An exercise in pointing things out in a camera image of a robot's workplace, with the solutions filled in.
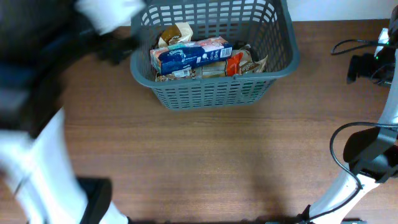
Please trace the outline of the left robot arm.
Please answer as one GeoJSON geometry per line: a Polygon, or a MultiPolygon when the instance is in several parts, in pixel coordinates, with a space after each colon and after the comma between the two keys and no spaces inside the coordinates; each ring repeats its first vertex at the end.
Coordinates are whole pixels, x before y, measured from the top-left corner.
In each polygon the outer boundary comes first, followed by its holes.
{"type": "Polygon", "coordinates": [[[115,30],[142,0],[1,0],[1,177],[28,223],[120,223],[109,179],[77,177],[67,154],[62,73],[96,53],[118,64],[139,46],[115,30]]]}

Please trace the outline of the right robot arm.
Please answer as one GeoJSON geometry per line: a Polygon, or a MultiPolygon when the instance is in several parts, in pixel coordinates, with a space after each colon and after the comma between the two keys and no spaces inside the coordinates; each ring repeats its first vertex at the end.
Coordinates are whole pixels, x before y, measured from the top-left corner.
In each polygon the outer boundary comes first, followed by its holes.
{"type": "Polygon", "coordinates": [[[342,171],[323,197],[298,215],[298,223],[344,223],[345,216],[368,192],[397,177],[397,9],[393,9],[389,26],[377,40],[357,42],[360,48],[375,47],[376,51],[352,56],[347,82],[365,77],[375,85],[388,86],[388,98],[378,122],[348,123],[332,134],[331,145],[340,131],[353,126],[364,128],[348,138],[342,161],[330,148],[342,171]]]}

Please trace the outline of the grey plastic shopping basket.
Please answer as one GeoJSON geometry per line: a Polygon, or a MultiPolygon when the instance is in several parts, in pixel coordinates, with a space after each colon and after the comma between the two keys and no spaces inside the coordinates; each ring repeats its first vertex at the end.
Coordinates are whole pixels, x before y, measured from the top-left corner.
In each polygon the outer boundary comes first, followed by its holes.
{"type": "Polygon", "coordinates": [[[171,110],[250,105],[279,78],[294,72],[300,61],[286,0],[147,2],[131,19],[131,32],[141,45],[131,55],[131,73],[171,110]],[[176,22],[193,28],[193,39],[222,36],[235,48],[251,46],[254,60],[267,59],[263,73],[224,78],[157,82],[149,52],[159,35],[176,22]]]}

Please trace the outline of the long pasta package red ends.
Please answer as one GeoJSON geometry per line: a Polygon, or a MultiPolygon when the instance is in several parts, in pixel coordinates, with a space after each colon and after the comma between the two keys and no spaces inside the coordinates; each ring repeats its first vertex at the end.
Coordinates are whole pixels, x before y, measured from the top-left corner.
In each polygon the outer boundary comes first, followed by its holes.
{"type": "Polygon", "coordinates": [[[240,63],[244,54],[242,52],[235,52],[232,57],[220,62],[211,63],[202,67],[195,68],[193,74],[197,78],[222,78],[232,77],[234,75],[241,75],[240,63]]]}

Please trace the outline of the snack bag beige brown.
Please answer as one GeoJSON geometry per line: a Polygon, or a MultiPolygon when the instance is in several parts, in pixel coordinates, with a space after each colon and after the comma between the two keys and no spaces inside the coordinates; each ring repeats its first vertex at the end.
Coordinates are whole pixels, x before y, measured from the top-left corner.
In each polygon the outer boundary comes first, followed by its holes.
{"type": "MultiPolygon", "coordinates": [[[[159,37],[157,44],[158,48],[168,47],[170,45],[179,44],[182,42],[191,41],[193,36],[193,30],[190,24],[187,22],[178,22],[172,26],[166,28],[159,37]]],[[[156,82],[166,82],[171,80],[186,80],[193,79],[195,73],[191,68],[185,68],[176,72],[172,72],[168,75],[156,75],[156,82]]]]}
{"type": "Polygon", "coordinates": [[[252,58],[251,46],[249,44],[244,45],[238,50],[232,51],[232,56],[241,54],[242,57],[239,61],[239,75],[246,73],[263,73],[266,70],[268,56],[261,60],[255,61],[252,58]]]}

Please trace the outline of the tissue pack multipack box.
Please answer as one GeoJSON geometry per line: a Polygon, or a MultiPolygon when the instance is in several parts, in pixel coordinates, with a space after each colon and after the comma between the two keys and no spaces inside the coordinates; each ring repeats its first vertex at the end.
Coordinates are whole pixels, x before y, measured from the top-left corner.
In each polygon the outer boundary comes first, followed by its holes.
{"type": "Polygon", "coordinates": [[[150,60],[161,75],[168,75],[186,68],[197,68],[227,60],[231,57],[232,51],[233,46],[219,36],[152,49],[150,60]]]}

